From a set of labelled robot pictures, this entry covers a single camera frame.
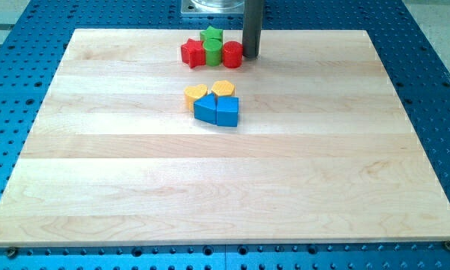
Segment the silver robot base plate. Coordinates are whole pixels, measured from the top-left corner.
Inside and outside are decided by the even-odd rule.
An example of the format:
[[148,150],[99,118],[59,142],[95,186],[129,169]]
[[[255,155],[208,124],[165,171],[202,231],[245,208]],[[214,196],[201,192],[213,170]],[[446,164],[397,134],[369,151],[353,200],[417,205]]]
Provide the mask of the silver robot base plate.
[[244,0],[179,0],[182,14],[242,14]]

